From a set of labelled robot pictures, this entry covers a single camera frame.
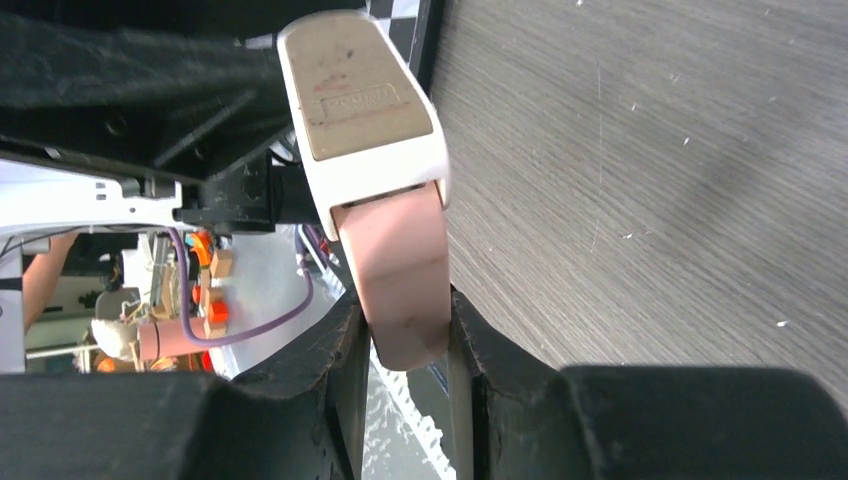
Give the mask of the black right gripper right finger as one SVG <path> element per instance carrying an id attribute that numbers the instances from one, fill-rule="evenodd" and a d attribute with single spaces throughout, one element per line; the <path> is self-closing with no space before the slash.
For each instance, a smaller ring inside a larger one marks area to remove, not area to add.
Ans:
<path id="1" fill-rule="evenodd" d="M 847 422 L 789 369 L 555 369 L 452 295 L 449 393 L 461 479 L 843 479 Z"/>

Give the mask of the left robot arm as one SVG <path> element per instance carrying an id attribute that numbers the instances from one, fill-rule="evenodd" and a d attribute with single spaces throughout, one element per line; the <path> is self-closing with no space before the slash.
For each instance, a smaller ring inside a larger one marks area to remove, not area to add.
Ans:
<path id="1" fill-rule="evenodd" d="M 1 231 L 317 223 L 276 35 L 361 1 L 5 1 Z"/>

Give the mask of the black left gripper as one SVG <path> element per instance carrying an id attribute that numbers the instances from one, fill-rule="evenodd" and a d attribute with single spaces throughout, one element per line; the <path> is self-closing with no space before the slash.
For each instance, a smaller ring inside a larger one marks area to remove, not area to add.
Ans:
<path id="1" fill-rule="evenodd" d="M 127 195 L 179 182 L 174 214 L 219 233 L 319 220 L 305 173 L 275 167 L 291 124 L 279 55 L 249 47 L 360 1 L 5 1 L 1 156 L 103 176 Z"/>

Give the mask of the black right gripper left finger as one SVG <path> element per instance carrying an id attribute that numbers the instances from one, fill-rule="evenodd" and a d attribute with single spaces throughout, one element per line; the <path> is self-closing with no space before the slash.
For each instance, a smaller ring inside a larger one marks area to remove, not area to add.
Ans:
<path id="1" fill-rule="evenodd" d="M 357 479 L 369 363 L 345 293 L 237 377 L 5 375 L 5 479 Z"/>

